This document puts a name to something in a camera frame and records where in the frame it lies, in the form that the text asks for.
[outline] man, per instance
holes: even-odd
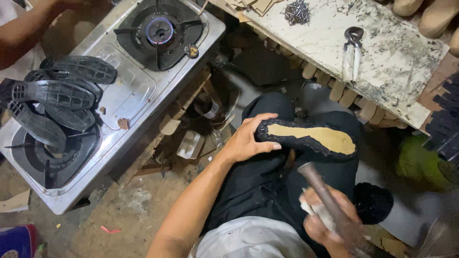
[[[293,121],[290,99],[269,93],[245,108],[242,125],[171,207],[148,258],[349,257],[343,240],[301,209],[299,197],[309,204],[321,201],[312,188],[302,190],[308,184],[299,173],[283,171],[289,150],[254,140],[257,126],[270,118]],[[348,113],[330,112],[311,120],[340,126],[355,137],[356,145],[360,141],[360,123]],[[314,161],[324,182],[334,188],[331,193],[343,212],[359,222],[348,199],[358,158],[337,163],[304,152],[296,167],[308,161]]]
[[[37,69],[45,54],[37,44],[64,10],[77,8],[83,0],[43,0],[25,11],[13,0],[0,0],[0,81],[23,80]]]

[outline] gas stove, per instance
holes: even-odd
[[[206,11],[198,16],[199,10],[187,0],[123,0],[71,52],[105,60],[118,77],[99,84],[105,114],[96,110],[92,134],[72,139],[62,156],[50,159],[14,119],[0,129],[0,151],[55,214],[86,199],[204,67],[225,25]],[[199,55],[190,58],[190,46]],[[128,130],[119,127],[120,118]],[[4,148],[23,143],[33,146]]]

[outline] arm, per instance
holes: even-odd
[[[328,190],[335,198],[341,210],[352,220],[362,223],[357,215],[352,202],[342,192],[328,187]],[[321,204],[322,201],[311,187],[307,188],[300,196],[301,201],[307,201],[309,205]],[[309,237],[317,243],[323,245],[332,258],[350,258],[352,257],[344,247],[343,239],[337,234],[328,230],[324,223],[317,215],[308,215],[303,222],[304,229]]]
[[[266,113],[244,120],[220,153],[175,201],[153,239],[148,258],[188,255],[231,166],[258,153],[281,148],[274,142],[255,142],[253,136],[262,120],[276,117],[277,114]]]
[[[32,10],[0,26],[0,70],[16,63],[40,42],[43,34],[67,8],[79,6],[81,0],[44,0]]]

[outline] black pants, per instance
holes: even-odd
[[[277,113],[278,118],[293,121],[294,106],[289,98],[280,93],[269,93],[252,101],[242,113],[242,120],[261,113]],[[346,112],[329,112],[310,119],[340,126],[360,142],[360,123]],[[228,172],[215,204],[207,218],[202,234],[230,220],[259,216],[283,221],[291,225],[300,237],[321,257],[329,257],[327,250],[314,242],[303,228],[307,213],[298,200],[303,187],[308,184],[296,168],[314,161],[324,182],[345,193],[352,199],[358,157],[346,162],[335,162],[319,154],[304,152],[297,155],[292,171],[283,169],[290,150],[283,148],[270,153],[258,154],[246,161],[236,163]]]

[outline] burner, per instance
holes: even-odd
[[[114,32],[135,60],[159,72],[174,67],[203,30],[198,15],[179,0],[144,0]]]
[[[155,45],[169,42],[174,34],[171,22],[163,17],[153,19],[145,29],[146,38]]]
[[[23,127],[13,137],[14,146],[25,145],[11,149],[14,159],[46,189],[63,187],[79,171],[98,145],[98,126],[91,127],[87,130],[88,134],[80,137],[68,137],[81,134],[79,131],[62,129],[67,135],[67,141],[65,151],[61,154],[52,154],[49,147],[29,135]]]

